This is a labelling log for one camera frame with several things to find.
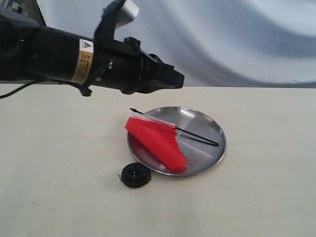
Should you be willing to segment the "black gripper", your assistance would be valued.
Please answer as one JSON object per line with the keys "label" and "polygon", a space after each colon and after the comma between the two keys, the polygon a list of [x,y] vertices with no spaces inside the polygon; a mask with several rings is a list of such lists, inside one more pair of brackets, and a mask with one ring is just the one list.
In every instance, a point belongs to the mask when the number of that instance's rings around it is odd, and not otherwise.
{"label": "black gripper", "polygon": [[174,66],[161,62],[157,55],[142,51],[140,41],[135,38],[121,42],[97,37],[90,85],[116,89],[123,94],[182,88],[185,76]]}

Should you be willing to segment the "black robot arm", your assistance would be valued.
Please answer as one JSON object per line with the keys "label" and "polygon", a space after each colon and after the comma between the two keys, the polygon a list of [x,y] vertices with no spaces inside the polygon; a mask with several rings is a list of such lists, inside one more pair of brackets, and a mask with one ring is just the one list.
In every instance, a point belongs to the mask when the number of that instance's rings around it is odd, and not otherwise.
{"label": "black robot arm", "polygon": [[115,40],[116,22],[116,15],[102,17],[94,37],[87,38],[1,11],[0,79],[64,83],[86,97],[91,86],[126,95],[183,86],[184,75],[145,53],[139,40]]}

